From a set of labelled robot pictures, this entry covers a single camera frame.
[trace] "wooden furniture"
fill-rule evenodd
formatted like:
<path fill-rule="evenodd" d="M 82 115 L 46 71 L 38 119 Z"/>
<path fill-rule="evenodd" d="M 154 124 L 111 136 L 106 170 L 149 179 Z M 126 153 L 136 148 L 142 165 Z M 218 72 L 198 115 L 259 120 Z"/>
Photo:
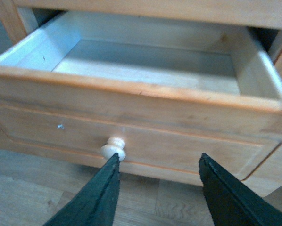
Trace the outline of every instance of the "wooden furniture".
<path fill-rule="evenodd" d="M 79 3 L 0 0 L 14 42 L 30 8 L 71 10 L 0 56 L 0 148 L 101 167 L 117 136 L 123 172 L 201 185 L 206 152 L 259 195 L 282 185 L 282 80 L 224 25 L 282 28 L 282 1 Z"/>

